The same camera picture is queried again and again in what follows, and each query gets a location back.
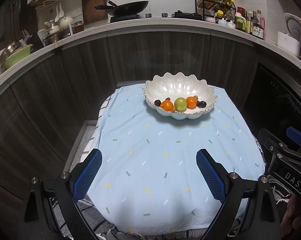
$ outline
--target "white countertop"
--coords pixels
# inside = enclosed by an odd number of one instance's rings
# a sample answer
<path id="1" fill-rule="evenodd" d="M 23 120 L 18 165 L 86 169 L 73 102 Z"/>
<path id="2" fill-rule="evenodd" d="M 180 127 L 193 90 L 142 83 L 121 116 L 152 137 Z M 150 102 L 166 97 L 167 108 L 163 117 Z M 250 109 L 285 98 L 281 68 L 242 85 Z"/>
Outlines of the white countertop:
<path id="1" fill-rule="evenodd" d="M 110 23 L 110 24 L 105 24 L 97 27 L 93 27 L 87 30 L 84 30 L 80 33 L 74 34 L 70 37 L 67 37 L 65 39 L 62 39 L 58 41 L 55 44 L 51 44 L 47 47 L 44 47 L 43 49 L 40 49 L 33 54 L 29 55 L 28 57 L 24 58 L 23 60 L 19 61 L 16 63 L 14 66 L 9 68 L 7 71 L 5 71 L 1 76 L 0 76 L 0 87 L 8 80 L 9 77 L 11 77 L 13 74 L 15 74 L 17 71 L 21 70 L 24 66 L 27 64 L 31 63 L 33 60 L 37 59 L 40 56 L 45 55 L 46 53 L 52 51 L 53 49 L 63 46 L 63 45 L 72 45 L 71 43 L 77 43 L 79 39 L 98 34 L 98 33 L 105 33 L 105 36 L 107 35 L 107 32 L 116 30 L 119 32 L 122 31 L 127 31 L 129 32 L 134 32 L 134 29 L 141 29 L 141 27 L 145 30 L 148 29 L 148 27 L 161 27 L 165 26 L 169 30 L 169 26 L 172 27 L 172 30 L 176 27 L 183 29 L 183 27 L 187 30 L 187 27 L 191 28 L 198 28 L 203 29 L 203 30 L 215 30 L 215 31 L 220 31 L 223 33 L 229 33 L 231 35 L 235 35 L 241 38 L 244 38 L 246 40 L 252 41 L 256 44 L 260 44 L 268 49 L 271 49 L 272 51 L 276 52 L 277 54 L 281 55 L 282 57 L 286 58 L 290 62 L 292 62 L 294 65 L 296 65 L 298 68 L 301 69 L 301 61 L 294 57 L 293 55 L 289 54 L 288 52 L 280 49 L 279 47 L 266 42 L 264 40 L 258 39 L 252 35 L 249 35 L 247 33 L 241 32 L 236 29 L 232 29 L 229 27 L 221 26 L 218 24 L 214 23 L 209 23 L 209 22 L 204 22 L 204 21 L 197 21 L 197 20 L 189 20 L 189 19 L 177 19 L 177 18 L 142 18 L 142 19 L 136 19 L 136 20 L 129 20 L 129 21 L 122 21 L 122 22 L 116 22 L 116 23 Z"/>

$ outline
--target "blue gripper pad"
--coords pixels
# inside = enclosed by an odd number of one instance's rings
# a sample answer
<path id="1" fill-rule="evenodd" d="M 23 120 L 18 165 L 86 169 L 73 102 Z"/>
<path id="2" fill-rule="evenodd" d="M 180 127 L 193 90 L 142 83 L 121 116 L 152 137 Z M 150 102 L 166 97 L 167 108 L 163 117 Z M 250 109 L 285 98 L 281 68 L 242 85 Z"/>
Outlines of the blue gripper pad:
<path id="1" fill-rule="evenodd" d="M 301 147 L 301 132 L 293 127 L 288 127 L 286 135 Z"/>
<path id="2" fill-rule="evenodd" d="M 102 153 L 99 150 L 97 150 L 74 183 L 72 198 L 75 203 L 77 203 L 78 200 L 83 199 L 85 197 L 99 168 L 101 167 L 101 164 Z"/>
<path id="3" fill-rule="evenodd" d="M 197 152 L 196 163 L 213 197 L 223 204 L 226 199 L 225 184 L 202 150 Z"/>

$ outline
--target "cutting board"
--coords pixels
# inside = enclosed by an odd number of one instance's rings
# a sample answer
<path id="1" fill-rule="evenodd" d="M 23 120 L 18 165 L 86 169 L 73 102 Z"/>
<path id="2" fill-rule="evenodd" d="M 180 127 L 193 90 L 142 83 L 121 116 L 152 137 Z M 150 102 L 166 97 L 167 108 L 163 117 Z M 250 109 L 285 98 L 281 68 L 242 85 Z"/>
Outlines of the cutting board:
<path id="1" fill-rule="evenodd" d="M 95 5 L 106 5 L 106 0 L 82 0 L 84 24 L 90 24 L 108 18 L 105 10 L 96 10 Z"/>

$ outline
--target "screw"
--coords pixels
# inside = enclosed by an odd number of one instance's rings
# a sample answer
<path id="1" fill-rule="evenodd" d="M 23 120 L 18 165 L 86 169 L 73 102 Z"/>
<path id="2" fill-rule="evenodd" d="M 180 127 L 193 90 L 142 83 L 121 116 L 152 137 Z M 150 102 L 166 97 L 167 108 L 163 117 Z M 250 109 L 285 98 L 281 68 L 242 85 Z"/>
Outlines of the screw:
<path id="1" fill-rule="evenodd" d="M 68 177 L 69 173 L 68 172 L 62 172 L 61 173 L 61 178 L 66 179 Z"/>
<path id="2" fill-rule="evenodd" d="M 237 179 L 238 178 L 238 174 L 236 172 L 231 172 L 229 174 L 229 176 L 232 178 L 232 179 Z"/>
<path id="3" fill-rule="evenodd" d="M 262 183 L 267 183 L 268 179 L 266 177 L 261 177 L 260 180 L 262 181 Z"/>
<path id="4" fill-rule="evenodd" d="M 31 179 L 31 183 L 35 184 L 36 182 L 38 182 L 38 178 L 37 177 L 34 177 Z"/>

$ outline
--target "floor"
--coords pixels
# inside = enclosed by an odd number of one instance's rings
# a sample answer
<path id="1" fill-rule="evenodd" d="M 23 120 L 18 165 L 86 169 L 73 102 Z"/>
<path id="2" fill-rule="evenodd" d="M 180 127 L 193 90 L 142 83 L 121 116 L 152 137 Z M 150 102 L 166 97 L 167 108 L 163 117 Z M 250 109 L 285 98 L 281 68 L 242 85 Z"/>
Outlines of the floor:
<path id="1" fill-rule="evenodd" d="M 69 171 L 71 171 L 75 167 L 75 165 L 80 162 L 83 151 L 84 151 L 87 143 L 89 142 L 89 139 L 92 137 L 92 135 L 94 133 L 94 130 L 95 130 L 95 127 L 96 127 L 95 125 L 88 125 L 87 126 L 87 128 L 85 130 L 85 133 L 84 133 L 84 135 L 81 139 L 81 142 L 78 145 L 78 148 L 76 150 L 76 153 L 75 153 L 75 156 L 74 156 L 74 159 L 72 161 L 72 164 L 71 164 L 71 167 L 70 167 Z"/>

